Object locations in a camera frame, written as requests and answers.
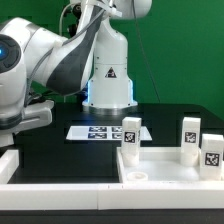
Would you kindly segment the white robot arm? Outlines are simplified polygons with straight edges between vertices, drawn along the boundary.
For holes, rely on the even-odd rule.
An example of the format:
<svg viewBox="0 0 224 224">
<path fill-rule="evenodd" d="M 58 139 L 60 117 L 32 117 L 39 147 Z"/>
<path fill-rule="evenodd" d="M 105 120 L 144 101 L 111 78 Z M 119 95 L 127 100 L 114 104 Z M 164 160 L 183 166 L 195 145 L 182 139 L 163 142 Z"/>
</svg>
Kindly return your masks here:
<svg viewBox="0 0 224 224">
<path fill-rule="evenodd" d="M 69 96 L 90 87 L 83 106 L 90 110 L 134 109 L 133 82 L 127 75 L 127 39 L 112 19 L 148 14 L 152 0 L 70 0 L 79 15 L 68 39 L 23 18 L 0 23 L 0 147 L 21 131 L 52 122 L 54 102 L 35 102 L 31 84 Z"/>
</svg>

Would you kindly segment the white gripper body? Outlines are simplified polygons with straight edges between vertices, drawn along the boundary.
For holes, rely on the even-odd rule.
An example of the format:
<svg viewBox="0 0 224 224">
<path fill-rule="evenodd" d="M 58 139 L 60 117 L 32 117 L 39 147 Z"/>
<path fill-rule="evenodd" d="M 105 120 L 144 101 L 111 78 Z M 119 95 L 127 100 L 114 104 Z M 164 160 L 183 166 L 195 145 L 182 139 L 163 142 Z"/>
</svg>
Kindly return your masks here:
<svg viewBox="0 0 224 224">
<path fill-rule="evenodd" d="M 29 105 L 15 118 L 0 119 L 0 147 L 13 145 L 14 134 L 49 125 L 52 122 L 53 107 L 54 102 L 46 100 Z"/>
</svg>

